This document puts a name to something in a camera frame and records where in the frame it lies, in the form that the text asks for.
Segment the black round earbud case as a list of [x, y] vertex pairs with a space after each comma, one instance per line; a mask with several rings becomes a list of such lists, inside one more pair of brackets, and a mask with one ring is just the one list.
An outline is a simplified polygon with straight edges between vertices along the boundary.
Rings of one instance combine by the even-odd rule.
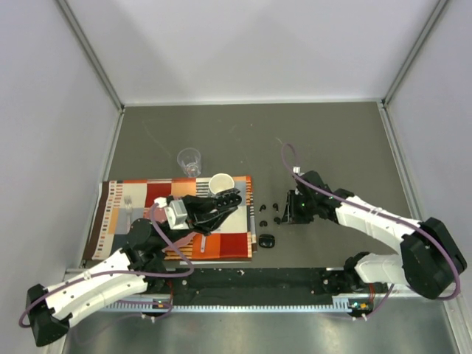
[[240, 201], [229, 201], [227, 199], [223, 200], [216, 200], [216, 206], [218, 208], [224, 208], [224, 207], [238, 207], [242, 201], [242, 198], [240, 197]]

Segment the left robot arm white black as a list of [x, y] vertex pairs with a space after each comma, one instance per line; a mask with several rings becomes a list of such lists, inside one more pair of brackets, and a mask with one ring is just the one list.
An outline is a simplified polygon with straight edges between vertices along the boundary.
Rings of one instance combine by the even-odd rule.
[[107, 259], [57, 285], [32, 286], [19, 326], [29, 328], [35, 345], [44, 347], [114, 302], [135, 294], [160, 292], [167, 279], [191, 275], [192, 263], [188, 263], [187, 271], [167, 271], [164, 250], [171, 248], [188, 262], [177, 242], [192, 233], [212, 234], [237, 211], [241, 202], [236, 188], [207, 197], [156, 198], [148, 218], [133, 221], [125, 245]]

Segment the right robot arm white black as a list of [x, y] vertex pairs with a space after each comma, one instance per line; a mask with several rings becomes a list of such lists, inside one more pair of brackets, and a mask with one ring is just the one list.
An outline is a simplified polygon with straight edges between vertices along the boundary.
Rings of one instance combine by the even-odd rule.
[[310, 170], [291, 171], [296, 188], [289, 190], [282, 222], [308, 224], [315, 218], [363, 232], [393, 250], [379, 255], [363, 251], [344, 264], [344, 283], [359, 292], [370, 283], [405, 285], [427, 299], [438, 299], [468, 264], [446, 225], [436, 219], [402, 218], [363, 201], [354, 193], [331, 191]]

